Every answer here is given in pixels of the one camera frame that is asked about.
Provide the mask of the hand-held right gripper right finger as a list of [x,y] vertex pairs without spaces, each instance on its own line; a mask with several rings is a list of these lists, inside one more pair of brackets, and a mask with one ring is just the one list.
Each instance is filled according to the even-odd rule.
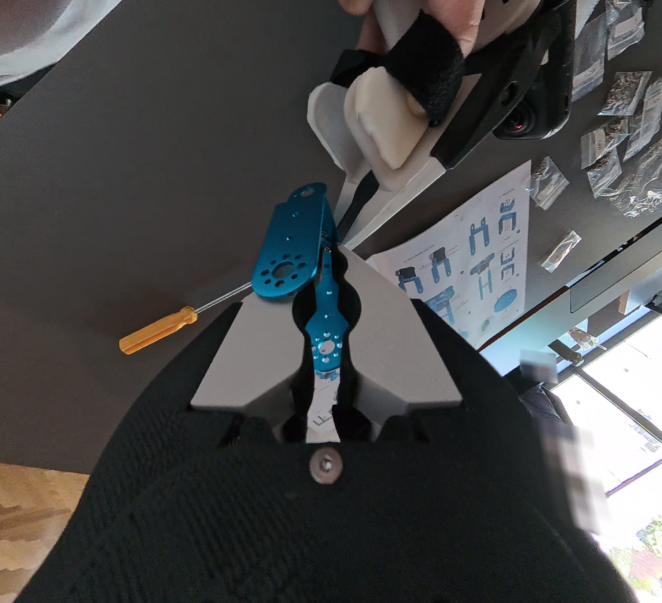
[[331,257],[348,323],[332,408],[338,440],[375,440],[389,418],[459,407],[461,393],[407,293],[343,245]]

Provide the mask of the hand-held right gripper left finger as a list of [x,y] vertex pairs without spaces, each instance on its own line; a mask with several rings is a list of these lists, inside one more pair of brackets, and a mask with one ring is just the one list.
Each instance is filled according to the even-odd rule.
[[249,294],[191,399],[191,407],[264,419],[278,440],[309,440],[314,394],[310,336],[293,297]]

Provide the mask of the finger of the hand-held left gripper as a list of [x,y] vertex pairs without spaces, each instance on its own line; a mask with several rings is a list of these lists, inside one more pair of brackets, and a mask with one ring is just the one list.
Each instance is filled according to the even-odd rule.
[[[402,189],[391,192],[380,188],[363,208],[348,235],[342,238],[343,245],[355,248],[365,241],[445,172],[437,159],[428,159]],[[342,212],[350,200],[342,200]]]
[[[379,189],[379,182],[372,170],[369,170],[357,184],[353,184],[348,180],[345,181],[341,196],[336,205],[338,237],[346,237],[348,235],[363,208],[372,200]],[[344,212],[340,214],[341,200],[348,198],[351,200],[345,207]]]

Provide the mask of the wide blue metal bracket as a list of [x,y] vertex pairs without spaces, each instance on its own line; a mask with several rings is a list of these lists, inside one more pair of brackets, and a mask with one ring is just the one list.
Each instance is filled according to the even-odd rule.
[[316,276],[320,251],[339,242],[326,184],[297,188],[273,211],[252,274],[253,292],[269,301],[296,295]]

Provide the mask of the narrow blue metal bracket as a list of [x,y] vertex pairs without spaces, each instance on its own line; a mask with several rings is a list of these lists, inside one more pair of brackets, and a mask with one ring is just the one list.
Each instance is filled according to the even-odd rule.
[[319,273],[315,280],[316,309],[306,325],[310,336],[313,369],[322,380],[340,376],[343,338],[348,321],[338,309],[339,286],[332,271],[332,249],[321,249]]

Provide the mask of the assembly instruction sheet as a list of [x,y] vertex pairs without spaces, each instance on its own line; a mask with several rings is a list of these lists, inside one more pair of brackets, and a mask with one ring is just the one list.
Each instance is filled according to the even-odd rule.
[[478,349],[524,314],[531,161],[368,263]]

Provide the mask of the pile of clear screw bags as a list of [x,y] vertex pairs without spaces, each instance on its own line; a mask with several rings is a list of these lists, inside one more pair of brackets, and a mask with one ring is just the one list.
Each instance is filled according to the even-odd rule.
[[661,219],[661,1],[606,0],[577,51],[581,99],[532,163],[528,274],[541,285]]

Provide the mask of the light grey panel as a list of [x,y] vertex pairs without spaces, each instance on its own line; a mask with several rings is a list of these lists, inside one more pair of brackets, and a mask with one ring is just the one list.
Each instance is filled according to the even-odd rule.
[[484,358],[500,373],[514,369],[523,350],[541,351],[635,285],[659,276],[661,219],[643,229],[641,237],[607,262],[592,269],[550,301],[539,304],[493,343],[481,348]]

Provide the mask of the large window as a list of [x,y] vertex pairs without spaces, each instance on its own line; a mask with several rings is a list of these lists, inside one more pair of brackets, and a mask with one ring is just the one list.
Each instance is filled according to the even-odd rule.
[[578,328],[598,344],[560,337],[553,393],[589,433],[602,466],[608,524],[598,543],[640,602],[661,601],[661,316],[642,307],[598,332],[598,316]]

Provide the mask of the yellow handled screwdriver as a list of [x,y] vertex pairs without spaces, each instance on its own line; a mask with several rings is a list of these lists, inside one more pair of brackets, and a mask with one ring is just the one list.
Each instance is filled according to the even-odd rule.
[[225,293],[197,309],[190,306],[183,307],[178,312],[165,316],[120,339],[120,351],[124,354],[133,354],[136,351],[142,350],[146,346],[177,332],[184,326],[193,324],[197,321],[200,313],[249,290],[251,286],[252,284],[250,282],[243,284],[236,289],[233,289],[231,292]]

